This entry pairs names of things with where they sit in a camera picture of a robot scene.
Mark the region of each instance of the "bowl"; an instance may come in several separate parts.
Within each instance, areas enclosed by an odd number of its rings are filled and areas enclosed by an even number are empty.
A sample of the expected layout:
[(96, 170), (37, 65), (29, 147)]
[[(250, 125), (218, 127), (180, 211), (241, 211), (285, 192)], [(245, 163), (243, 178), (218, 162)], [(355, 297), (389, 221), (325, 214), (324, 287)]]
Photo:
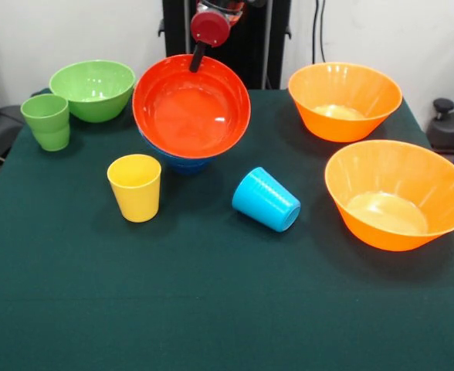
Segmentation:
[(153, 148), (175, 168), (194, 171), (241, 139), (251, 104), (244, 84), (226, 65), (204, 57), (192, 73), (191, 58), (171, 56), (152, 66), (137, 83), (133, 112)]
[(80, 120), (104, 122), (126, 107), (136, 77), (122, 63), (88, 60), (66, 66), (50, 79), (50, 90), (69, 101), (69, 110)]
[(325, 182), (349, 230), (389, 251), (420, 247), (454, 230), (454, 164), (400, 141), (337, 151)]
[(350, 63), (304, 67), (291, 76), (289, 92), (307, 129), (337, 142), (367, 137), (402, 103), (390, 77)]

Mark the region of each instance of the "yellow cup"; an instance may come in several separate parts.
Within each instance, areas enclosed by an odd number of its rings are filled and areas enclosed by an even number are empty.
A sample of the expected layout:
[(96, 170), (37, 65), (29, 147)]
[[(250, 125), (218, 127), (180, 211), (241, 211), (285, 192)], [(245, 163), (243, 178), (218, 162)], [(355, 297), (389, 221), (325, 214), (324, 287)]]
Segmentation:
[(160, 174), (160, 163), (151, 156), (128, 155), (112, 162), (107, 178), (124, 218), (141, 223), (157, 215)]

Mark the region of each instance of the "white wall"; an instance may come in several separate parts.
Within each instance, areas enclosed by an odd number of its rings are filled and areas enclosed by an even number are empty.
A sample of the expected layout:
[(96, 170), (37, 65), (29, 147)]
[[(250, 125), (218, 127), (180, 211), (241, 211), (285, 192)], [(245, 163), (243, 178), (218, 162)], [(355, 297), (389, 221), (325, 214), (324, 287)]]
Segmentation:
[[(293, 0), (284, 86), (311, 60), (313, 7)], [(79, 60), (119, 60), (140, 76), (165, 55), (161, 18), (160, 0), (0, 0), (0, 105), (21, 103)], [(324, 42), (328, 60), (394, 78), (421, 124), (435, 97), (454, 100), (454, 0), (327, 0)]]
[[(311, 61), (314, 3), (293, 0), (284, 84)], [(396, 80), (423, 127), (434, 98), (454, 100), (454, 0), (327, 0), (324, 49), (328, 61), (365, 64)]]
[(117, 60), (140, 76), (165, 57), (161, 19), (159, 0), (0, 0), (0, 106), (81, 60)]

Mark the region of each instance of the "green cup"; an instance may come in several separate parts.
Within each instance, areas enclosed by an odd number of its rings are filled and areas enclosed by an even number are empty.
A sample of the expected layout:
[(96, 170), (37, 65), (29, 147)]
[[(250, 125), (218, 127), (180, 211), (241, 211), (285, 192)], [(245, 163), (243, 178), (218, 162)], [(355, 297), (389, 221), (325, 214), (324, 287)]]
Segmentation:
[(21, 113), (46, 151), (59, 151), (69, 144), (69, 104), (65, 98), (37, 95), (23, 103)]

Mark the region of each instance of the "green bowl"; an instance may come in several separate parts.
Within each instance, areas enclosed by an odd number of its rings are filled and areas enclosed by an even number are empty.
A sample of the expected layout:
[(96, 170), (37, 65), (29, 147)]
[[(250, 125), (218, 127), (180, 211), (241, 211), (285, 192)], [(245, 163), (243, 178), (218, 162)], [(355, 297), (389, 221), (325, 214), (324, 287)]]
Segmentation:
[(126, 107), (136, 77), (122, 63), (88, 60), (57, 71), (50, 79), (50, 90), (69, 101), (69, 110), (80, 120), (104, 122)]

